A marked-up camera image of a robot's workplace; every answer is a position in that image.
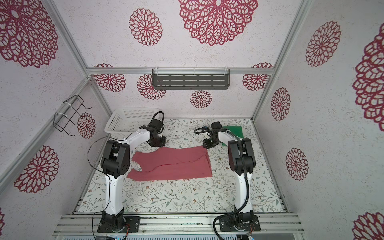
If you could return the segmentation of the green tank top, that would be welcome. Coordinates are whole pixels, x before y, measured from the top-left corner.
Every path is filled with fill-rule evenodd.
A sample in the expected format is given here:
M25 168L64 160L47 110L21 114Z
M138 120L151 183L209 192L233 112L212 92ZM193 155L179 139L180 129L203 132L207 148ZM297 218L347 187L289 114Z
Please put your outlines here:
M243 138L243 130L240 126L223 126L223 129L227 129L226 132L219 133L219 140L223 146L226 146L228 141L234 140L235 137Z

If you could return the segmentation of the pink red tank top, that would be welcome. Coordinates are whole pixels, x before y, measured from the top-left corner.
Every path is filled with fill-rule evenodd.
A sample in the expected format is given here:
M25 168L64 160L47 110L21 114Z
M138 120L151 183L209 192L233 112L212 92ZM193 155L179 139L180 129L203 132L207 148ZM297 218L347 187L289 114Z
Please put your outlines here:
M211 178L212 167L207 149L202 146L172 149L162 147L151 153L136 152L133 161L141 170L132 169L128 179L144 181L174 181Z

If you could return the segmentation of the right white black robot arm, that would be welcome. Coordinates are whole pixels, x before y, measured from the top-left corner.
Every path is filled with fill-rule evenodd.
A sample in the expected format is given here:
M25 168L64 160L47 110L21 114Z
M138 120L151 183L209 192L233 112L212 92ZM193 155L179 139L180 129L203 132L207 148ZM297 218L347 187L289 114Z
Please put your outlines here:
M256 160L252 141L233 134L229 129L223 128L220 122L214 122L210 127L194 130L195 134L207 134L208 139L203 140L203 147L211 149L222 143L228 147L229 166L237 176L236 191L238 196L234 211L226 214L233 216L239 222L251 220L253 214L251 198L251 178Z

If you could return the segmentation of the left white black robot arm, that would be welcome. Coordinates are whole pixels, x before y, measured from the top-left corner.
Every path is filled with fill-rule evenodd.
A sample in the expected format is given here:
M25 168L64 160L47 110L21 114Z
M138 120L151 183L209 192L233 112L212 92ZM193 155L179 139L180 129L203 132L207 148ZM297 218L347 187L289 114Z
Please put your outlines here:
M103 213L108 217L115 217L124 212L123 177L130 168L131 151L142 143L148 143L154 148L164 147L166 137L160 136L163 130L164 121L152 119L148 125L139 127L137 131L122 140L107 141L101 168L107 181L106 209Z

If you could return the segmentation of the white plastic laundry basket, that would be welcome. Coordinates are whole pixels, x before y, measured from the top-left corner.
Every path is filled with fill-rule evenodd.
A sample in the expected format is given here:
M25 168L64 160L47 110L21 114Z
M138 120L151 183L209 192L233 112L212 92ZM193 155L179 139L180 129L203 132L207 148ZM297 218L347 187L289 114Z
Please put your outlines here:
M109 134L135 132L139 127L149 124L155 113L159 111L155 108L118 108L109 118L105 132Z

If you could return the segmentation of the dark grey wall shelf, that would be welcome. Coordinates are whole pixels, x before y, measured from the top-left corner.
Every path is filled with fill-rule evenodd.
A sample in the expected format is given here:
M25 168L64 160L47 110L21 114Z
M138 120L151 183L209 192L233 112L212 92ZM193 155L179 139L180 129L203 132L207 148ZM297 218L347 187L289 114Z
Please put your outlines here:
M229 69L211 70L152 70L152 86L156 90L227 90Z

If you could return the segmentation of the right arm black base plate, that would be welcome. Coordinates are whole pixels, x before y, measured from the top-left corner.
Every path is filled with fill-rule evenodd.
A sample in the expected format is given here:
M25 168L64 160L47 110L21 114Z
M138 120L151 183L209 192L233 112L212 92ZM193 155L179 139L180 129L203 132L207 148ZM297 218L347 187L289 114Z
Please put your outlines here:
M220 219L221 232L259 232L261 225L258 217L251 213L238 213Z

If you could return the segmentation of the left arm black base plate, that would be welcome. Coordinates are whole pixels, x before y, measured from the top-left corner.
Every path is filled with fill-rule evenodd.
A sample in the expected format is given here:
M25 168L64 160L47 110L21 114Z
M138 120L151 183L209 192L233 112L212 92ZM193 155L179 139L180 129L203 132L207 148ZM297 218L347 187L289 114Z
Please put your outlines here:
M140 220L140 217L105 215L101 218L97 233L137 233Z

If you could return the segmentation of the aluminium front rail frame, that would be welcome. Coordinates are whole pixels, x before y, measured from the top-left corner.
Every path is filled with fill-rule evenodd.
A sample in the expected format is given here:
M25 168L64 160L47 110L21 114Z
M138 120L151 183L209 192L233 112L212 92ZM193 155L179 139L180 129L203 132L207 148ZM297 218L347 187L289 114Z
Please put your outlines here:
M163 235L244 235L244 234L304 234L304 227L297 214L256 213L260 222L259 232L221 232L218 214L125 214L124 217L140 217L137 233L97 233L100 214L63 215L53 236L115 236L128 234L130 237Z

